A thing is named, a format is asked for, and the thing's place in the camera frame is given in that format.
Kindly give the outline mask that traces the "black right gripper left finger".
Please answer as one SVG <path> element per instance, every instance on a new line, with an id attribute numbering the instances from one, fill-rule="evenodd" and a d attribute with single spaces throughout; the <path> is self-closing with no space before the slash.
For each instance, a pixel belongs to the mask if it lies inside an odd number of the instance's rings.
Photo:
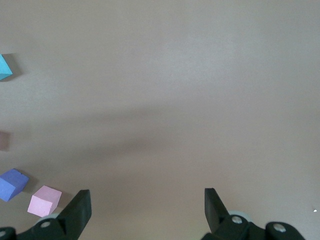
<path id="1" fill-rule="evenodd" d="M 77 240 L 92 216 L 91 193 L 80 190 L 56 217 L 45 218 L 17 234 L 13 227 L 2 227 L 2 240 Z"/>

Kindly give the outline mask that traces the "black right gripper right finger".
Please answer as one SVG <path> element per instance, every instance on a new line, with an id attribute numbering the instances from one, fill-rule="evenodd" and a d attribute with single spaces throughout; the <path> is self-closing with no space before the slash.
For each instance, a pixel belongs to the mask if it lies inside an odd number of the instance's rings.
<path id="1" fill-rule="evenodd" d="M 230 214 L 214 188 L 204 190 L 204 212 L 210 232 L 204 240 L 304 240 L 292 225 L 272 221 L 260 228 L 239 214 Z"/>

